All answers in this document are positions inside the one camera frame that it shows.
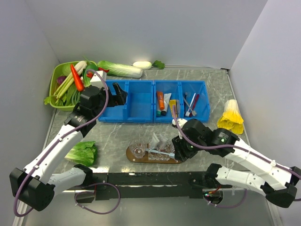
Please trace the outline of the white blue toothbrush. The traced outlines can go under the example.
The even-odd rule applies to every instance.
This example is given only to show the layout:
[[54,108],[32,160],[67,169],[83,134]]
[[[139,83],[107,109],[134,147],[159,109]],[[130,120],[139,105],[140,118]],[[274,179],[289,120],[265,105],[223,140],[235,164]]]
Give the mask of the white blue toothbrush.
[[149,153],[158,153],[158,154],[165,154],[165,155],[168,155],[170,158],[175,158],[175,154],[174,153],[166,153],[166,152],[162,152],[162,151],[158,151],[158,150],[155,150],[155,149],[146,149],[147,152]]

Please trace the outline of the clear square organizer tray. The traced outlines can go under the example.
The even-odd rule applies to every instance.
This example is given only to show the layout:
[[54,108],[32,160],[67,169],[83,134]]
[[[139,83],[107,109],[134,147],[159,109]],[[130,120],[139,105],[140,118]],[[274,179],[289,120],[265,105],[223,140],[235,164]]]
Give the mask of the clear square organizer tray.
[[[174,146],[171,144],[167,144],[165,149],[160,149],[159,145],[155,150],[166,152],[166,153],[174,153]],[[158,154],[158,153],[148,153],[148,160],[149,161],[169,161],[173,158],[170,158],[168,155],[165,154]]]

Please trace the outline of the white red toothpaste tube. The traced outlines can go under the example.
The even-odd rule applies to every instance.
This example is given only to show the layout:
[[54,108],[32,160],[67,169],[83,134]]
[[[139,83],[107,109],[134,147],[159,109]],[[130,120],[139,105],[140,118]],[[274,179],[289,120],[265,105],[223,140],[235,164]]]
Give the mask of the white red toothpaste tube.
[[161,134],[159,134],[158,137],[159,137],[159,147],[160,147],[160,149],[165,149],[166,145],[168,143],[168,139],[165,136],[161,135]]

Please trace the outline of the white toothpaste tube blue cap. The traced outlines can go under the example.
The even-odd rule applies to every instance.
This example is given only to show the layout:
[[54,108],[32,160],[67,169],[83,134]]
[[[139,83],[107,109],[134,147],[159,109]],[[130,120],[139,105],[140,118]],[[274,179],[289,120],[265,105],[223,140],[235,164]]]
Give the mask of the white toothpaste tube blue cap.
[[156,133],[154,132],[152,135],[151,142],[150,142],[151,149],[157,148],[159,143],[160,143],[160,140],[159,140],[158,136],[156,135]]

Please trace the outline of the grey toothbrush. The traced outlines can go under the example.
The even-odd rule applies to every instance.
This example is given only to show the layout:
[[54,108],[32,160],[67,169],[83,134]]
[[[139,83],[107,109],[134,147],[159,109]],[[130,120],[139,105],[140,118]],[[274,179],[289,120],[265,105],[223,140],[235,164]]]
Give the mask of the grey toothbrush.
[[195,112],[192,110],[191,105],[187,102],[187,97],[189,97],[190,94],[185,92],[184,96],[183,96],[183,100],[185,102],[185,104],[188,106],[188,110],[185,113],[186,117],[189,117],[190,115],[195,116]]

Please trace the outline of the clear plastic cup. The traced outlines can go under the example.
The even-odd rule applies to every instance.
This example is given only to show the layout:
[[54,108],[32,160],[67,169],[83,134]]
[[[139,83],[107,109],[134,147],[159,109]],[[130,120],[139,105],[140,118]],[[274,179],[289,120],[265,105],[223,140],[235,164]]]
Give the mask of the clear plastic cup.
[[135,158],[142,158],[146,152],[146,141],[142,138],[133,139],[129,144],[130,152]]

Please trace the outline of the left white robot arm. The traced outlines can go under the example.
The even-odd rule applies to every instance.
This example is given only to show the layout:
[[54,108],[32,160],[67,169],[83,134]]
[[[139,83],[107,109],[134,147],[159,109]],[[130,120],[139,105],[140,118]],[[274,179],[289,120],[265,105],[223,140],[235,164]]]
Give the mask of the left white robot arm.
[[65,120],[60,131],[40,155],[24,169],[15,168],[9,175],[13,196],[37,211],[44,210],[53,198],[69,188],[88,189],[93,183],[93,172],[82,164],[54,175],[53,172],[67,153],[96,125],[96,120],[107,107],[124,105],[127,92],[114,82],[115,94],[107,85],[85,88]]

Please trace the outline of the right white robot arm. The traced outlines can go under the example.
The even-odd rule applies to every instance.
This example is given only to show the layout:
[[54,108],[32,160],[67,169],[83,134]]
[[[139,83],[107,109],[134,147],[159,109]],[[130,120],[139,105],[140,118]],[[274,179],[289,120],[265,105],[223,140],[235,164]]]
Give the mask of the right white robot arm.
[[172,125],[179,132],[172,139],[176,160],[184,162],[199,151],[206,151],[247,169],[237,171],[212,163],[205,176],[209,187],[220,184],[252,190],[281,208],[298,201],[296,185],[301,179],[298,167],[289,168],[269,159],[227,129],[210,130],[196,119],[173,119]]

